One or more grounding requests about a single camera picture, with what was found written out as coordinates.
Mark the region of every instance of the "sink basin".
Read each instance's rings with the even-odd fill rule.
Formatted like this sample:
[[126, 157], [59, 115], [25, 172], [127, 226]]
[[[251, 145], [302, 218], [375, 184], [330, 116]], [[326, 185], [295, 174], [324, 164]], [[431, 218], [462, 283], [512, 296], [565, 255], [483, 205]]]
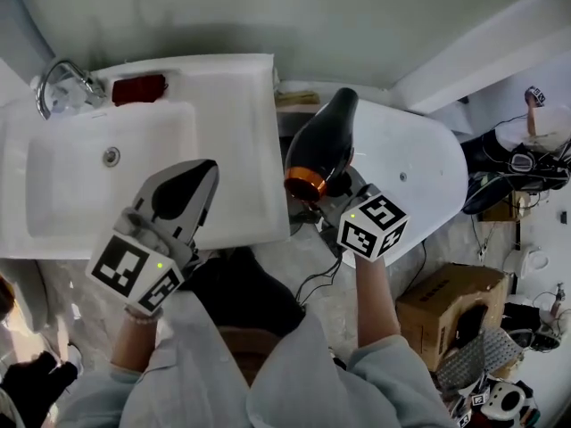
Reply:
[[112, 83], [160, 72], [155, 103], [106, 103], [43, 121], [33, 95], [0, 111], [0, 257], [88, 259], [144, 181], [180, 161], [219, 164], [198, 249], [289, 236], [270, 55], [205, 55], [95, 72]]
[[[108, 148], [119, 154], [112, 167], [103, 163]], [[117, 217], [150, 173], [196, 154], [188, 103], [135, 103], [49, 122], [29, 141], [29, 235], [90, 235], [102, 211]]]

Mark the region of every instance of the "faucet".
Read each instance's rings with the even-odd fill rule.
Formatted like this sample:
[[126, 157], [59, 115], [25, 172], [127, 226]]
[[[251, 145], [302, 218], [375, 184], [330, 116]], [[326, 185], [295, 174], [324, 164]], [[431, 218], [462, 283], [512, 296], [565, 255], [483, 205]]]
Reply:
[[87, 94], [86, 103], [100, 103], [105, 99], [106, 94], [103, 88], [103, 84], [98, 79], [93, 78], [89, 71], [82, 70], [71, 60], [54, 59], [44, 69], [44, 72], [42, 73], [36, 88], [37, 111], [39, 112], [40, 116], [44, 118], [44, 120], [48, 120], [52, 115], [52, 113], [47, 109], [46, 105], [46, 84], [50, 75], [57, 67], [64, 68], [79, 82], [79, 85]]

